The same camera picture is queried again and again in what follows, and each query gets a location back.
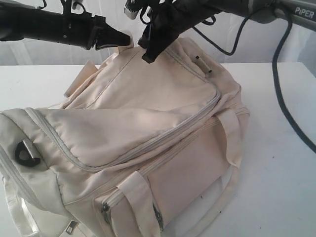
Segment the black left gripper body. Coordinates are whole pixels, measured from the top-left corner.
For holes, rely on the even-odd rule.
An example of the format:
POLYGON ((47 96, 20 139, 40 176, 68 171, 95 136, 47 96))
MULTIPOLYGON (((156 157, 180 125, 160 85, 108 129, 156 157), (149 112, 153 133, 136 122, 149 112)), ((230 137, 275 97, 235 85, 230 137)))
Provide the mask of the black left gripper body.
POLYGON ((91 13, 65 15, 59 42, 90 50, 95 44, 98 31, 105 25, 106 18, 103 16, 93 16, 91 13))

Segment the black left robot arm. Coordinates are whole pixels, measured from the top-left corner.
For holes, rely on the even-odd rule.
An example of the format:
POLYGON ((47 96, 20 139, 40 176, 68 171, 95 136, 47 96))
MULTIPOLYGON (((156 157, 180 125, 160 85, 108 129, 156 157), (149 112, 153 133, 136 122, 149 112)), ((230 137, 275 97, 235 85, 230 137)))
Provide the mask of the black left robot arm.
POLYGON ((0 2, 0 40, 34 39, 90 50, 128 46, 130 36, 86 11, 80 0, 63 0, 62 13, 46 11, 47 2, 34 7, 14 0, 0 2))

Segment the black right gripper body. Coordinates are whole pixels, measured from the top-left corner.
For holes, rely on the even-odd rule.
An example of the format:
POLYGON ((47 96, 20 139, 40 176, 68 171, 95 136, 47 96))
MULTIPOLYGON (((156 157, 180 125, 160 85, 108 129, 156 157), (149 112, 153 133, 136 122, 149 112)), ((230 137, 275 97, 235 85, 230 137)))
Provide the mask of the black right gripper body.
POLYGON ((166 49, 181 33, 203 21, 204 13, 203 0, 165 1, 152 10, 138 44, 144 49, 166 49))

